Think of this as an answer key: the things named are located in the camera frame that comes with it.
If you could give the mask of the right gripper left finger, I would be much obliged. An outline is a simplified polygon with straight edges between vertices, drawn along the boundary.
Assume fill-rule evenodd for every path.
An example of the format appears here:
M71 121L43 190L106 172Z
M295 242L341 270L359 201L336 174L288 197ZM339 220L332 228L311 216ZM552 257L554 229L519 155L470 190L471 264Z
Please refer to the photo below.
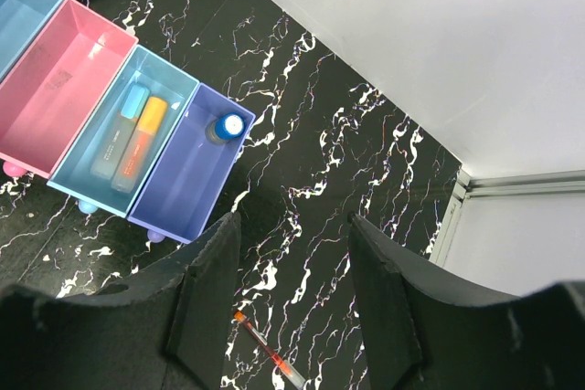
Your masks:
M91 295L1 290L4 389L217 389L239 265L240 217Z

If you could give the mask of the blue white marker pen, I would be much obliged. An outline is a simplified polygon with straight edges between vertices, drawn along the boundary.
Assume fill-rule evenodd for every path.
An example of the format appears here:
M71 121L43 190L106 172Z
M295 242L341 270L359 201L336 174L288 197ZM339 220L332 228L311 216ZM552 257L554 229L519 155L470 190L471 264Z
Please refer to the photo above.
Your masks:
M149 94L150 90L139 83L128 89L120 111L101 138L101 146L90 169L93 175L103 179L113 177Z

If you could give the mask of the teal blue bin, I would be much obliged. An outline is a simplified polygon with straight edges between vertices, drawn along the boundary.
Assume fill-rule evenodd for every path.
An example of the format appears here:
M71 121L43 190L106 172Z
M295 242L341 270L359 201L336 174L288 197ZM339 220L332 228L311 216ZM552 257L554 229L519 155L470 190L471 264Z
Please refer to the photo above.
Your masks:
M125 61L48 186L80 210L129 214L200 82L138 46Z

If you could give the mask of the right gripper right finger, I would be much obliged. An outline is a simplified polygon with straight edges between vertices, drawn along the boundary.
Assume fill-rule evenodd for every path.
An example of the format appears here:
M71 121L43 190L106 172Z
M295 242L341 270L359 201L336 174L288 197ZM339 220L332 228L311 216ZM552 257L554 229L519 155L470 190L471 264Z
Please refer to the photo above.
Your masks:
M581 389L584 285L517 297L460 278L348 217L374 389Z

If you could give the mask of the light blue bin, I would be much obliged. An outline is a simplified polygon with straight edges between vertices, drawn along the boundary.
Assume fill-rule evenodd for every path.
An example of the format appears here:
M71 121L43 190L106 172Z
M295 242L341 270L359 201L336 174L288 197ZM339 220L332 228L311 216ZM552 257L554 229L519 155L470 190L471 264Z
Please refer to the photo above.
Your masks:
M63 0L1 0L1 79L54 15Z

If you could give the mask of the grey blue glue stick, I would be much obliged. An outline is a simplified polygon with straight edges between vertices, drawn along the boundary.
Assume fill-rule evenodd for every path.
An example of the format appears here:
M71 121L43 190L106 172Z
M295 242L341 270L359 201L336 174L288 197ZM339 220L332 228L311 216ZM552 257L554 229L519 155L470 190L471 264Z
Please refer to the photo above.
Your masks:
M232 112L212 121L206 128L206 136L214 144L224 144L239 138L244 129L243 118Z

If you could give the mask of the pink bin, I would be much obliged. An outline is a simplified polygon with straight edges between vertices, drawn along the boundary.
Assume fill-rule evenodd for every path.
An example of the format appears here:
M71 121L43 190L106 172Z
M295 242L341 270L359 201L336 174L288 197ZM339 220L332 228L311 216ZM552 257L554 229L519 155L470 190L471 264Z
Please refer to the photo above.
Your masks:
M137 44L64 0L1 83L1 167L49 178Z

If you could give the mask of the orange highlighter pen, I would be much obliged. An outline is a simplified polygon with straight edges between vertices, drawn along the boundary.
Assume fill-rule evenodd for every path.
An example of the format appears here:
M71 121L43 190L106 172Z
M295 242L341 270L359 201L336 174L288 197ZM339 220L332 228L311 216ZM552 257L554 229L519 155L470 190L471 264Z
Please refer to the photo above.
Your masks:
M137 126L122 155L119 166L112 178L112 188L123 193L131 193L144 166L154 137L157 134L168 103L156 96L151 96L137 122Z

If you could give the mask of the purple bin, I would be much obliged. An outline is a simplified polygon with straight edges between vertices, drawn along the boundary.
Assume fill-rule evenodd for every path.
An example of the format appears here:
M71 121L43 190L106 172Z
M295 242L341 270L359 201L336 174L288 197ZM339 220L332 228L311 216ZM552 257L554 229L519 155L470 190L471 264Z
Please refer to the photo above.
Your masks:
M239 138L224 144L207 139L214 120L237 113L245 123ZM150 241L169 237L188 244L203 232L256 116L202 84L190 101L128 216Z

